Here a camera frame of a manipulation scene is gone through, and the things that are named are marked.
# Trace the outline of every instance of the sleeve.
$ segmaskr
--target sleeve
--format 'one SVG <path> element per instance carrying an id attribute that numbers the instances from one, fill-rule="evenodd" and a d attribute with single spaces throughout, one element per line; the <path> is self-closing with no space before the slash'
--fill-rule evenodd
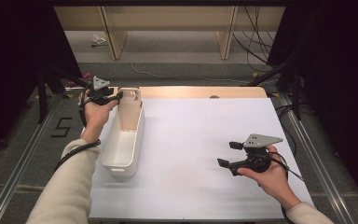
<path id="1" fill-rule="evenodd" d="M 86 144 L 83 139 L 69 143 L 62 157 Z M 27 223 L 88 223 L 92 175 L 99 154 L 100 149 L 92 147 L 66 161 L 45 186 Z"/>
<path id="2" fill-rule="evenodd" d="M 309 203 L 299 203 L 286 212 L 296 224 L 332 224 L 333 222 Z"/>

